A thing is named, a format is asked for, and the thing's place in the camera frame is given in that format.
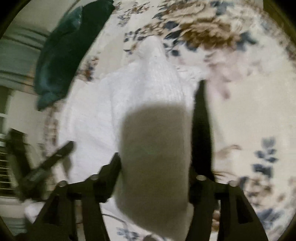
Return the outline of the white knitted sweater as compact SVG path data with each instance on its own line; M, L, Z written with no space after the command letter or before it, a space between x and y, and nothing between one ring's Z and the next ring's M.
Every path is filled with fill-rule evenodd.
M121 172L106 209L172 240L184 240L196 84L171 64L160 38L145 39L135 59L101 80L75 80L61 111L58 144L75 143L56 181L86 180L115 153Z

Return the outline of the green window curtain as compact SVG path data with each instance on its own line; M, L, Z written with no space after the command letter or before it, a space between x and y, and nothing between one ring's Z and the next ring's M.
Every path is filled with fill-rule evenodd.
M34 94L37 60L48 30L12 23L1 38L1 86Z

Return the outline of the dark green plush blanket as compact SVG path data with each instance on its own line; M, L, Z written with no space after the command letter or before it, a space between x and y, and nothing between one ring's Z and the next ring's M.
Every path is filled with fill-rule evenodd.
M50 33L37 61L34 91L42 111L66 97L78 66L115 7L93 1L65 14Z

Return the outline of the floral bed blanket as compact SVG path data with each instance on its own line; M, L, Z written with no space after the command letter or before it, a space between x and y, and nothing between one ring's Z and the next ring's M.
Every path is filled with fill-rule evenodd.
M209 78L214 173L238 178L269 240L295 216L295 45L251 1L115 1L64 99L46 108L44 150L87 116L79 87L92 86L160 37L167 59L192 83Z

